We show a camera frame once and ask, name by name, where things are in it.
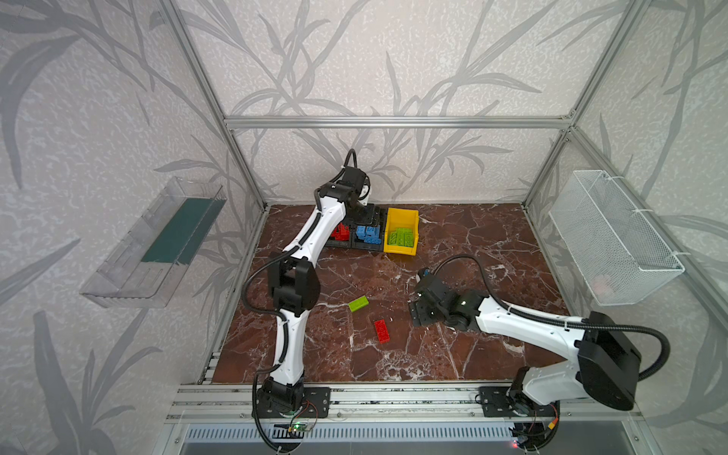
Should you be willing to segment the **green lego brick front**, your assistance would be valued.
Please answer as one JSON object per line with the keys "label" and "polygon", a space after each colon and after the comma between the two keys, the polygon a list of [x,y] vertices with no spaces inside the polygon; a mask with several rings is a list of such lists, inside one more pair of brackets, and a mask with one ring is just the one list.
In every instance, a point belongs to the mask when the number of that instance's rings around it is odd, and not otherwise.
{"label": "green lego brick front", "polygon": [[348,307],[352,313],[359,311],[369,304],[369,300],[366,296],[359,297],[354,301],[348,303]]}

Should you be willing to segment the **green lego brick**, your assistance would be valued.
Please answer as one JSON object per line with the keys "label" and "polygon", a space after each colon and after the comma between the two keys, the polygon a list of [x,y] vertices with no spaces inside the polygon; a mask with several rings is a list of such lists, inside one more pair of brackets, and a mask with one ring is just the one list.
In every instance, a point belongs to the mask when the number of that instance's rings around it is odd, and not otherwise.
{"label": "green lego brick", "polygon": [[352,313],[359,311],[369,304],[369,300],[366,296],[359,297],[354,301],[348,303],[348,307]]}
{"label": "green lego brick", "polygon": [[413,248],[415,244],[415,235],[411,229],[399,227],[391,231],[388,235],[388,245],[398,246],[398,248]]}

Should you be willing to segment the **red lego brick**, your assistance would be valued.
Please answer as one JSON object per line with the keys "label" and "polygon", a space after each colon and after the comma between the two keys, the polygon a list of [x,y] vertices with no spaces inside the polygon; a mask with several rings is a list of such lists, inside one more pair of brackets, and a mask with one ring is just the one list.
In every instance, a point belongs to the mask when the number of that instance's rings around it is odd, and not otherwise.
{"label": "red lego brick", "polygon": [[332,232],[330,239],[336,242],[349,242],[351,239],[350,228],[343,223],[339,223]]}
{"label": "red lego brick", "polygon": [[380,344],[386,344],[391,341],[391,335],[385,320],[376,320],[373,325],[375,326],[375,333],[377,333],[377,340]]}

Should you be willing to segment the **blue lego brick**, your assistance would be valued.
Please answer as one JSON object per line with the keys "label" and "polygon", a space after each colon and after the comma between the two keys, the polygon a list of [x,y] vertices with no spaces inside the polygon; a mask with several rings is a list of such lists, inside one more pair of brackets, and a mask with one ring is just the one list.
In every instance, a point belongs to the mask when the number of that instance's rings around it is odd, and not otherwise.
{"label": "blue lego brick", "polygon": [[380,245],[382,243],[380,231],[381,227],[357,226],[356,239],[358,239],[358,242],[362,242],[364,244]]}

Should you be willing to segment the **red lego brick front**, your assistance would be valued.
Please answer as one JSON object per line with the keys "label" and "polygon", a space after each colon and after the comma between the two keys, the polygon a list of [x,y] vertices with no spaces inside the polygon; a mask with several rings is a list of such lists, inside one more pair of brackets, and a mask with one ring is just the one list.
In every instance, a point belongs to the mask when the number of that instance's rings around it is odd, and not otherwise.
{"label": "red lego brick front", "polygon": [[377,333],[377,340],[380,344],[386,344],[391,341],[391,335],[385,320],[376,320],[373,325],[375,326],[375,333]]}

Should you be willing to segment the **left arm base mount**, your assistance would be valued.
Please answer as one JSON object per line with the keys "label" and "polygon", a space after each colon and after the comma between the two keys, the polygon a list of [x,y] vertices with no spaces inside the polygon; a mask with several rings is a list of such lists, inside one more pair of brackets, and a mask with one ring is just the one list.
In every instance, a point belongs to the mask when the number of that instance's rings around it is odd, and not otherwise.
{"label": "left arm base mount", "polygon": [[273,419],[302,415],[310,418],[326,418],[332,403],[332,390],[327,387],[284,387],[282,391],[256,391],[254,415],[261,419]]}

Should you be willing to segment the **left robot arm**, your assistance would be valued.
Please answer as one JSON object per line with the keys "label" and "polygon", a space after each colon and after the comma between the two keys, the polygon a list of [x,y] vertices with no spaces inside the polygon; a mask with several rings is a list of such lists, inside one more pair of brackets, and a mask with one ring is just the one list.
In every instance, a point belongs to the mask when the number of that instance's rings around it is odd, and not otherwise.
{"label": "left robot arm", "polygon": [[[363,225],[373,216],[368,205],[371,181],[355,165],[345,165],[334,178],[314,192],[315,206],[309,218],[278,255],[251,273],[243,285],[241,303],[246,310],[273,316],[277,321],[275,361],[254,375],[267,379],[254,388],[258,403],[279,406],[285,413],[303,402],[303,347],[310,311],[320,297],[317,264],[335,228],[341,223]],[[248,288],[262,272],[267,273],[271,309],[248,300]]]}

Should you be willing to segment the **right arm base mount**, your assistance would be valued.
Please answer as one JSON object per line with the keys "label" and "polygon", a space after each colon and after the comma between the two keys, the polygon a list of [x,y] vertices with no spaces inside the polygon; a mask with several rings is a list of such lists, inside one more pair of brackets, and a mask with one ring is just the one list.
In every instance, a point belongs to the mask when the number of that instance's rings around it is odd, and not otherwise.
{"label": "right arm base mount", "polygon": [[511,392],[508,386],[478,389],[475,401],[483,411],[484,417],[502,418],[554,418],[559,406],[538,405],[520,392]]}

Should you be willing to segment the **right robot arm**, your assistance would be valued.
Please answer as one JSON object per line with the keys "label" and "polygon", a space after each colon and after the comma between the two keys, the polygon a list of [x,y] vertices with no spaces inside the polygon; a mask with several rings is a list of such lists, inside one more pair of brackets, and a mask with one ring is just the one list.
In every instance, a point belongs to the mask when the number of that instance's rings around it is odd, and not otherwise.
{"label": "right robot arm", "polygon": [[413,324],[441,323],[460,332],[510,337],[560,356],[547,367],[521,368],[508,390],[522,410],[557,401],[591,398],[616,411],[631,411],[639,382],[667,364],[671,343],[662,332],[615,323],[593,311],[567,317],[507,303],[485,282],[485,291],[457,293],[440,277],[441,267],[417,273],[409,303]]}

